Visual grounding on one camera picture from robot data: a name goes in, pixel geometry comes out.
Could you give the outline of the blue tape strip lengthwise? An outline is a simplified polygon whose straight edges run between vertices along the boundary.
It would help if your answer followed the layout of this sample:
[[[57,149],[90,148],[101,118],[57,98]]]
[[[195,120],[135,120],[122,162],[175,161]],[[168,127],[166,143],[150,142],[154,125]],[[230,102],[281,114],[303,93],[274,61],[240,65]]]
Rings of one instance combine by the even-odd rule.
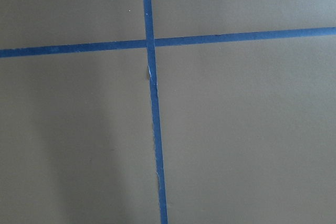
[[[156,173],[158,176],[160,221],[161,223],[168,224],[165,177],[164,177],[164,162],[163,162],[162,138],[161,138],[159,96],[158,96],[158,89],[157,89],[158,85],[157,85],[157,71],[156,71],[152,0],[143,0],[143,7],[144,7],[146,50],[147,50],[147,55],[148,55],[147,58],[148,58],[148,70],[149,70],[149,87],[150,87],[150,97],[151,97],[155,162],[156,162]]]

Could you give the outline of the brown paper table cover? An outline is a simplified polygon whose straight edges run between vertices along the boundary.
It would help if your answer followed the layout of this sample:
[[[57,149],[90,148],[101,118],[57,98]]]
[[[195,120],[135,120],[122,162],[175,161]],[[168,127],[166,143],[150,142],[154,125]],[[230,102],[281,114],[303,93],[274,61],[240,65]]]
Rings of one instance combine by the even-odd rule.
[[[154,38],[335,28],[335,0],[152,0]],[[1,50],[146,40],[143,0],[1,0]],[[155,47],[168,223],[335,223],[335,35]],[[146,48],[1,58],[1,223],[161,223]]]

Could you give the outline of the blue tape strip crosswise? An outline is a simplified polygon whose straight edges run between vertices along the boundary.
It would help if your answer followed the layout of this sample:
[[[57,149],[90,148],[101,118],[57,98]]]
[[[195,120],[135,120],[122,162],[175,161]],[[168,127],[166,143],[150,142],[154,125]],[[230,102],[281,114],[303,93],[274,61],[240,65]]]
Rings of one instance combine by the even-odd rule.
[[[183,46],[183,45],[196,45],[196,44],[213,44],[217,42],[235,42],[235,41],[282,39],[282,38],[296,38],[296,37],[329,36],[329,35],[335,35],[334,27],[157,38],[154,40],[154,45],[156,47],[166,47],[166,46]],[[111,42],[95,42],[89,44],[2,49],[1,58],[56,55],[56,54],[138,49],[138,48],[146,48],[146,40],[126,40],[126,41],[111,41]]]

